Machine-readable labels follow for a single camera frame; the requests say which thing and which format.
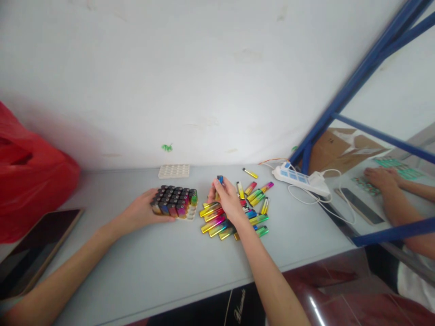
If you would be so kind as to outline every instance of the blue metal frame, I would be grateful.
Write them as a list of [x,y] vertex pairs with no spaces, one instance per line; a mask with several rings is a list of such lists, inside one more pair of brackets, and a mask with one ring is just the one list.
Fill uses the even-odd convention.
[[[302,173],[308,174],[312,146],[331,125],[334,119],[341,120],[357,129],[365,131],[368,134],[387,141],[394,146],[435,164],[435,155],[432,153],[340,115],[340,112],[352,100],[355,94],[387,57],[435,25],[435,13],[432,13],[420,23],[413,26],[432,1],[433,0],[408,0],[402,6],[395,18],[387,26],[382,36],[376,41],[358,68],[347,80],[344,87],[338,92],[323,115],[319,118],[300,146],[290,157],[290,161],[293,164],[298,164],[300,160],[303,159]],[[434,231],[435,217],[421,222],[380,231],[371,235],[353,237],[352,240],[356,245],[364,246]]]

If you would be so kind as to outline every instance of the cable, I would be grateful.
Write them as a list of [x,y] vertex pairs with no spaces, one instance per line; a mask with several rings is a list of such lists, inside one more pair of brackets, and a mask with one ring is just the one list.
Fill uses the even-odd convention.
[[[273,158],[273,159],[270,159],[270,160],[267,160],[267,161],[261,162],[261,163],[259,163],[259,165],[266,165],[266,166],[270,167],[272,170],[275,170],[275,168],[274,168],[273,166],[271,166],[271,165],[269,165],[269,164],[266,164],[266,162],[269,162],[269,161],[276,161],[276,160],[285,160],[285,161],[287,161],[288,163],[290,163],[290,167],[291,167],[291,168],[292,168],[292,169],[297,173],[295,167],[294,167],[294,166],[291,164],[291,162],[290,162],[288,159],[286,159],[286,158]],[[330,199],[324,201],[324,200],[321,200],[321,199],[320,199],[319,197],[317,197],[316,195],[313,195],[312,193],[310,193],[308,190],[305,190],[305,189],[303,189],[303,188],[301,188],[301,187],[298,187],[298,186],[295,186],[295,185],[289,185],[289,186],[287,187],[287,190],[289,191],[289,193],[292,195],[292,197],[293,197],[294,199],[300,201],[301,203],[306,204],[306,205],[319,204],[319,205],[321,205],[321,206],[323,207],[323,209],[325,209],[326,211],[328,211],[330,214],[334,215],[335,217],[341,219],[342,221],[344,221],[344,222],[346,222],[346,223],[348,223],[348,224],[350,224],[350,225],[355,225],[355,224],[357,223],[357,217],[356,217],[356,215],[355,215],[355,210],[352,208],[352,206],[350,205],[349,200],[346,198],[346,196],[344,195],[343,191],[341,190],[341,177],[342,177],[342,174],[341,174],[341,172],[340,172],[339,170],[336,170],[336,169],[328,169],[328,170],[325,170],[325,171],[323,171],[323,172],[321,173],[322,176],[323,176],[326,172],[328,172],[328,171],[335,171],[335,172],[338,172],[338,174],[339,174],[339,179],[338,179],[338,191],[340,191],[340,193],[343,195],[344,200],[345,200],[345,201],[347,202],[347,204],[349,205],[350,211],[352,212],[352,216],[353,216],[353,222],[349,222],[348,220],[342,218],[341,216],[338,216],[337,214],[334,214],[334,213],[331,212],[329,209],[327,209],[327,208],[325,207],[325,205],[323,205],[323,204],[326,204],[326,203],[330,203],[330,202],[332,202],[332,194],[330,195],[330,196],[331,196]],[[300,199],[297,198],[295,195],[293,195],[293,193],[290,191],[290,188],[291,188],[291,187],[296,187],[296,188],[299,188],[299,189],[305,191],[305,192],[306,192],[306,193],[307,193],[311,198],[313,198],[315,201],[314,201],[314,202],[310,202],[310,203],[308,203],[308,202],[305,202],[305,201],[300,200]]]

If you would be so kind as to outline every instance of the white power strip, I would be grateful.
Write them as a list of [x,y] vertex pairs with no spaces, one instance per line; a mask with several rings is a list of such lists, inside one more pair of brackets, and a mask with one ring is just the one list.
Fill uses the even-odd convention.
[[272,174],[277,180],[295,185],[318,195],[328,197],[331,194],[328,186],[323,180],[317,180],[315,185],[312,184],[312,182],[310,183],[311,178],[309,176],[296,172],[290,167],[290,163],[288,162],[283,163],[281,166],[277,166],[275,170],[272,171]]

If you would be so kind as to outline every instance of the tablet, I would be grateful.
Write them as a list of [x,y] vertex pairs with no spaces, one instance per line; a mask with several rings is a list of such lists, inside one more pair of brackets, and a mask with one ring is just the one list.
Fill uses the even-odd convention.
[[77,223],[83,209],[45,214],[0,263],[0,301],[29,292]]
[[[370,225],[376,225],[385,222],[378,214],[376,214],[370,207],[368,207],[364,202],[356,197],[353,192],[347,188],[341,188],[343,194],[346,196],[350,202],[352,208],[359,214],[366,222]],[[342,193],[335,189],[335,192],[343,198]]]

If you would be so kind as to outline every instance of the green sticker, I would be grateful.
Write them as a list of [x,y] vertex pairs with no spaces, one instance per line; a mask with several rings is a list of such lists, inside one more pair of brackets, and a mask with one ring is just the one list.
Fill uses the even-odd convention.
[[169,152],[172,152],[172,144],[171,145],[162,145],[162,149],[165,151],[165,152],[167,152],[167,153],[169,153]]

